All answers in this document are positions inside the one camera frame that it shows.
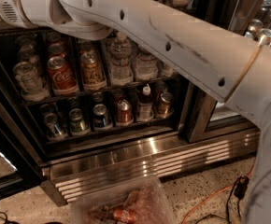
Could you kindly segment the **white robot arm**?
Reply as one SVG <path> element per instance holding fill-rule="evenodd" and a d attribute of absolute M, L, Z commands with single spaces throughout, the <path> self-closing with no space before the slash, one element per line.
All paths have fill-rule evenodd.
<path fill-rule="evenodd" d="M 271 47 L 154 0 L 0 0 L 22 28 L 97 40 L 124 32 L 261 130 L 244 224 L 271 224 Z"/>

